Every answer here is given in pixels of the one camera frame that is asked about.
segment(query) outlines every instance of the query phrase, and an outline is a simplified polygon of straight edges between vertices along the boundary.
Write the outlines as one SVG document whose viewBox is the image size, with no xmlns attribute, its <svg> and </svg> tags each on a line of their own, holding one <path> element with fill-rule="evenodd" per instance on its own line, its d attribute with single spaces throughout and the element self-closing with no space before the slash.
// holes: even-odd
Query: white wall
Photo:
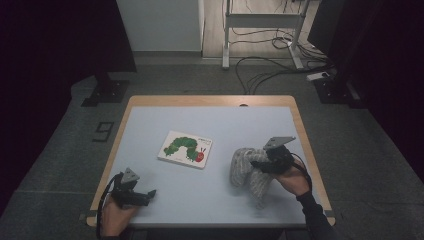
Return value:
<svg viewBox="0 0 424 240">
<path fill-rule="evenodd" d="M 202 50 L 203 0 L 118 0 L 132 51 Z"/>
</svg>

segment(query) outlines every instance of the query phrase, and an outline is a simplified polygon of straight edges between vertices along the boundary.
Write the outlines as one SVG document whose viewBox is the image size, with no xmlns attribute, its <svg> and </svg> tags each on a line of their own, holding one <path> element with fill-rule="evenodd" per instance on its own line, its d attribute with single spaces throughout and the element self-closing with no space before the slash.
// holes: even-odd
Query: caterpillar illustration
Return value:
<svg viewBox="0 0 424 240">
<path fill-rule="evenodd" d="M 187 148 L 187 159 L 190 159 L 192 162 L 201 162 L 205 156 L 204 152 L 206 151 L 206 148 L 201 148 L 200 152 L 196 151 L 197 141 L 188 137 L 179 137 L 174 139 L 174 141 L 172 141 L 172 143 L 163 151 L 166 156 L 169 156 L 177 152 L 180 147 Z"/>
</svg>

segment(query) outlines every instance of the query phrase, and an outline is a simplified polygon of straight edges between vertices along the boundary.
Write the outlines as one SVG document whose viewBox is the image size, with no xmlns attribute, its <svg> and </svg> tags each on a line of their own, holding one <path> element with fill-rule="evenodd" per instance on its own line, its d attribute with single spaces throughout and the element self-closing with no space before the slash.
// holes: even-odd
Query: hand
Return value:
<svg viewBox="0 0 424 240">
<path fill-rule="evenodd" d="M 303 163 L 298 159 L 295 160 L 295 163 L 305 168 Z M 301 196 L 304 193 L 310 191 L 309 184 L 306 181 L 305 176 L 299 169 L 295 167 L 291 167 L 284 174 L 273 174 L 273 177 L 277 179 L 278 182 L 280 182 L 284 189 L 296 196 Z"/>
<path fill-rule="evenodd" d="M 131 218 L 140 207 L 121 209 L 115 200 L 109 196 L 103 207 L 102 227 L 103 237 L 119 236 L 127 227 Z"/>
</svg>

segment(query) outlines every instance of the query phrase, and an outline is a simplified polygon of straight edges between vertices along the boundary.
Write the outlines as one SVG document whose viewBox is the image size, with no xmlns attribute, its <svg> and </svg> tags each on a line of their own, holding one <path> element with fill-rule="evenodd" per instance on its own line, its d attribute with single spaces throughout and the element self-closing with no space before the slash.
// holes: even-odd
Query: power strip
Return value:
<svg viewBox="0 0 424 240">
<path fill-rule="evenodd" d="M 322 78 L 328 78 L 329 76 L 330 74 L 328 74 L 327 72 L 320 72 L 320 73 L 310 74 L 306 76 L 306 79 L 308 79 L 308 81 L 313 81 L 313 80 L 318 80 Z"/>
</svg>

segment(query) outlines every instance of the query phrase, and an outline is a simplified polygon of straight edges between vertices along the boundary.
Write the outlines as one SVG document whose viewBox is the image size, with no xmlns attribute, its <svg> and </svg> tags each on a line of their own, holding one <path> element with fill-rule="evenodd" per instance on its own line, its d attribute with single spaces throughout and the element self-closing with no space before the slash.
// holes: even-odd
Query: red caterpillar head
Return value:
<svg viewBox="0 0 424 240">
<path fill-rule="evenodd" d="M 206 148 L 201 148 L 201 151 L 197 154 L 196 162 L 201 162 L 203 158 L 205 158 L 204 152 L 206 151 Z"/>
</svg>

